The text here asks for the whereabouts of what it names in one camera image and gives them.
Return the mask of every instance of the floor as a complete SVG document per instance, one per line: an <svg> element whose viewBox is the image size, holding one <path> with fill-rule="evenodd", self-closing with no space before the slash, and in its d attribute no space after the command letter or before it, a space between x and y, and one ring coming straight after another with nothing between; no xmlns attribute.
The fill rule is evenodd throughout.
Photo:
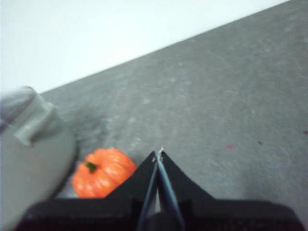
<svg viewBox="0 0 308 231"><path fill-rule="evenodd" d="M307 12L292 0L43 96L79 160L165 146L214 197L282 203L308 228ZM70 179L58 197L76 197Z"/></svg>

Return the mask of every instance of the orange pumpkin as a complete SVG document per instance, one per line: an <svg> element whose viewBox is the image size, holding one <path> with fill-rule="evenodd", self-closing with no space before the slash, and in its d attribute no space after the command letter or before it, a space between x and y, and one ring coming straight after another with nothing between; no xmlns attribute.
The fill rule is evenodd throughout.
<svg viewBox="0 0 308 231"><path fill-rule="evenodd" d="M136 170L134 162L118 149L97 149L86 156L73 176L79 197L105 197Z"/></svg>

